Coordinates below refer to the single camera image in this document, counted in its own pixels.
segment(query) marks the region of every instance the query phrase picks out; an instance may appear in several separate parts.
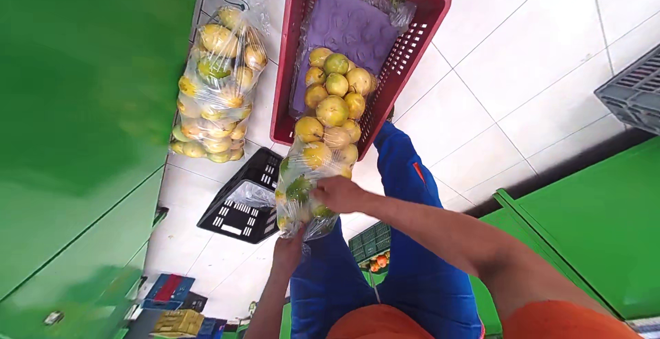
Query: leg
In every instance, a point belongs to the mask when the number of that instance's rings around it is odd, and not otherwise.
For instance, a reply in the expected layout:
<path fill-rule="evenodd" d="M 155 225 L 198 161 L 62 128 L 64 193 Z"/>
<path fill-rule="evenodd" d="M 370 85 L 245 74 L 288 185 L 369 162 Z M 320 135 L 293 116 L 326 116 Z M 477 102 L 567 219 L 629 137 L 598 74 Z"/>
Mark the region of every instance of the leg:
<path fill-rule="evenodd" d="M 307 244 L 311 256 L 303 256 L 291 277 L 291 338 L 325 338 L 343 315 L 377 301 L 344 241 L 340 219 L 331 233 Z"/>
<path fill-rule="evenodd" d="M 442 207 L 433 175 L 408 135 L 386 122 L 374 144 L 386 196 Z M 435 338 L 482 335 L 467 274 L 394 228 L 389 272 L 378 293 L 383 303 L 412 317 Z"/>

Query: hand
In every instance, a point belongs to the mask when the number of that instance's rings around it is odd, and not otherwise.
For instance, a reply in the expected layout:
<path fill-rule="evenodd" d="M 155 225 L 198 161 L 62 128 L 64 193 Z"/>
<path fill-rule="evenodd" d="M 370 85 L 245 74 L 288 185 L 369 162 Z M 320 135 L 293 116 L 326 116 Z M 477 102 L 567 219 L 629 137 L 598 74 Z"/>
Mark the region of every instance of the hand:
<path fill-rule="evenodd" d="M 291 277 L 300 263 L 303 234 L 305 234 L 305 227 L 301 227 L 292 239 L 283 239 L 282 237 L 277 239 L 275 251 L 273 252 L 271 274 L 276 272 L 287 280 Z"/>
<path fill-rule="evenodd" d="M 339 175 L 319 180 L 310 194 L 336 213 L 364 212 L 368 197 L 373 196 L 350 179 Z"/>

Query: orange shirt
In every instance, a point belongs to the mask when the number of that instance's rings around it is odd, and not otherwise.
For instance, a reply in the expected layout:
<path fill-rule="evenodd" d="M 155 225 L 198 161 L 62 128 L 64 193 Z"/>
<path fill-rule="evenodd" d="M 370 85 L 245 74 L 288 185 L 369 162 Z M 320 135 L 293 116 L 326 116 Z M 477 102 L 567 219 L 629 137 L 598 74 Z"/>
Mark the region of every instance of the orange shirt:
<path fill-rule="evenodd" d="M 634 331 L 614 317 L 567 301 L 542 301 L 525 305 L 502 322 L 502 330 L 506 339 L 639 339 Z M 379 304 L 347 313 L 332 326 L 327 338 L 433 337 L 405 313 L 389 305 Z"/>

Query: person's left hand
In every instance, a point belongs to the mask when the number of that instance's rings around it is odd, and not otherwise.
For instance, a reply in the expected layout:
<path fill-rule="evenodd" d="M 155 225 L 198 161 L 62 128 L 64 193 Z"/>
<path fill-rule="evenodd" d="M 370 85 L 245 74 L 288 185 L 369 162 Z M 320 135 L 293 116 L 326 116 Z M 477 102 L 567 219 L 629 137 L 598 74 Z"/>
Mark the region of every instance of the person's left hand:
<path fill-rule="evenodd" d="M 301 227 L 292 239 L 283 239 L 282 237 L 277 239 L 275 251 L 273 252 L 271 273 L 277 272 L 287 279 L 293 275 L 300 263 L 303 234 L 305 234 L 305 227 Z"/>

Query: fruit stack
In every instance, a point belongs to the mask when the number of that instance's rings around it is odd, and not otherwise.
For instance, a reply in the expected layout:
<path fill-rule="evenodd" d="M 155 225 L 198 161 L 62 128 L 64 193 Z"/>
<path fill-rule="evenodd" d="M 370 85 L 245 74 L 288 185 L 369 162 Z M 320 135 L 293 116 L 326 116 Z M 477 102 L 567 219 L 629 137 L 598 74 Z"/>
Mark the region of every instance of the fruit stack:
<path fill-rule="evenodd" d="M 382 254 L 373 256 L 369 260 L 365 260 L 360 264 L 363 270 L 371 270 L 371 272 L 384 272 L 381 271 L 389 265 L 389 250 Z"/>
<path fill-rule="evenodd" d="M 179 79 L 180 121 L 169 145 L 173 152 L 216 163 L 243 157 L 255 86 L 268 61 L 252 15 L 222 6 L 197 29 Z"/>
<path fill-rule="evenodd" d="M 377 79 L 357 67 L 345 55 L 327 48 L 309 53 L 305 104 L 308 107 L 294 128 L 295 140 L 280 165 L 275 191 L 277 224 L 284 237 L 307 224 L 304 240 L 332 231 L 338 214 L 314 199 L 309 190 L 320 178 L 351 178 L 358 159 L 360 139 L 357 120 L 364 113 L 365 97 L 377 87 Z"/>

